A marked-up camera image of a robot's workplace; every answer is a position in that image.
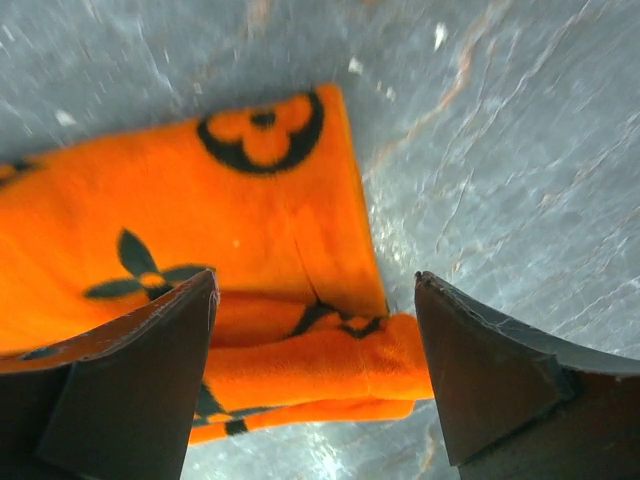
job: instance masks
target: white speck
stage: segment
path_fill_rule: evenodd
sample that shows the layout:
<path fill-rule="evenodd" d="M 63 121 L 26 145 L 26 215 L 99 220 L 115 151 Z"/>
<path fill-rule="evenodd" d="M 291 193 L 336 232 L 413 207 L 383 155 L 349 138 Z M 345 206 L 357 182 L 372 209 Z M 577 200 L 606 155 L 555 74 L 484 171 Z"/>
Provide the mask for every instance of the white speck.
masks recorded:
<path fill-rule="evenodd" d="M 11 32 L 9 31 L 6 25 L 2 25 L 2 31 L 5 33 L 5 35 L 7 36 L 10 42 L 16 41 L 15 37 L 11 35 Z"/>
<path fill-rule="evenodd" d="M 355 73 L 356 75 L 362 75 L 362 71 L 364 70 L 364 66 L 356 57 L 351 57 L 349 60 L 349 72 Z"/>
<path fill-rule="evenodd" d="M 70 127 L 71 125 L 75 125 L 76 119 L 69 112 L 65 112 L 64 110 L 56 110 L 55 114 L 56 120 L 63 127 Z"/>
<path fill-rule="evenodd" d="M 389 87 L 387 88 L 387 93 L 385 96 L 393 102 L 396 99 L 396 91 L 393 88 Z"/>
<path fill-rule="evenodd" d="M 437 52 L 440 46 L 447 41 L 447 38 L 449 38 L 449 30 L 447 29 L 447 26 L 442 22 L 438 22 L 436 30 L 433 32 L 433 37 L 433 51 Z"/>

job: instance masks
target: marble tabletop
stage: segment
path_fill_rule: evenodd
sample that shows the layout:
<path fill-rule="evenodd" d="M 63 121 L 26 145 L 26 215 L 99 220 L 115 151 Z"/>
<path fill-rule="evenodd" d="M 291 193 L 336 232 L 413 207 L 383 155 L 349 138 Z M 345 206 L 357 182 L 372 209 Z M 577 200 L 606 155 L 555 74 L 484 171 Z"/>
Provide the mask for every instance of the marble tabletop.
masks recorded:
<path fill-rule="evenodd" d="M 0 155 L 344 90 L 394 309 L 427 269 L 640 358 L 640 2 L 0 3 Z M 189 450 L 184 480 L 453 479 L 437 411 Z"/>

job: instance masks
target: folded cloth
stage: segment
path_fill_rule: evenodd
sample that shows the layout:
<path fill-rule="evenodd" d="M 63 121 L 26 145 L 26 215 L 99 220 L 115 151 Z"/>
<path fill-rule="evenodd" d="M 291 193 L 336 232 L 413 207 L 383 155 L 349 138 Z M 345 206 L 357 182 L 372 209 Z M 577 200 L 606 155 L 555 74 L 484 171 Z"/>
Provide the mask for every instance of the folded cloth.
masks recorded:
<path fill-rule="evenodd" d="M 0 167 L 0 225 L 0 352 L 217 271 L 192 442 L 433 396 L 415 319 L 387 311 L 335 86 Z"/>

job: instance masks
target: towel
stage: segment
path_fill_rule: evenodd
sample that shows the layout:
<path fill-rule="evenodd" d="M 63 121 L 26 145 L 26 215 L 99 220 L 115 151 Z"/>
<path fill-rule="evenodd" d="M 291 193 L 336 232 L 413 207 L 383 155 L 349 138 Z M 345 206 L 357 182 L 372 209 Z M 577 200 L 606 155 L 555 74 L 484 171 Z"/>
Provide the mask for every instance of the towel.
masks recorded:
<path fill-rule="evenodd" d="M 336 86 L 2 165 L 0 225 L 0 353 L 217 272 L 191 443 L 433 398 L 415 318 L 387 309 Z"/>

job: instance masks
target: black circle print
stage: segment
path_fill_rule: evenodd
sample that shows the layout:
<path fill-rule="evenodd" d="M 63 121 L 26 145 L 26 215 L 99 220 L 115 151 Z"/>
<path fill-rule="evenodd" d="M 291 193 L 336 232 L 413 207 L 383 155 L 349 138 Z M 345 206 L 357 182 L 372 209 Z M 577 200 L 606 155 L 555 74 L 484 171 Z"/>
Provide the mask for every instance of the black circle print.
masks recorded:
<path fill-rule="evenodd" d="M 298 131 L 288 133 L 289 149 L 280 158 L 274 159 L 272 165 L 254 163 L 245 151 L 242 138 L 235 142 L 225 142 L 215 138 L 208 128 L 211 117 L 198 123 L 198 137 L 207 151 L 218 161 L 243 173 L 267 175 L 291 170 L 300 164 L 314 149 L 322 133 L 324 108 L 315 92 L 306 94 L 311 105 L 311 114 L 307 123 Z M 250 117 L 251 125 L 261 131 L 278 128 L 276 113 L 270 109 L 262 109 Z"/>

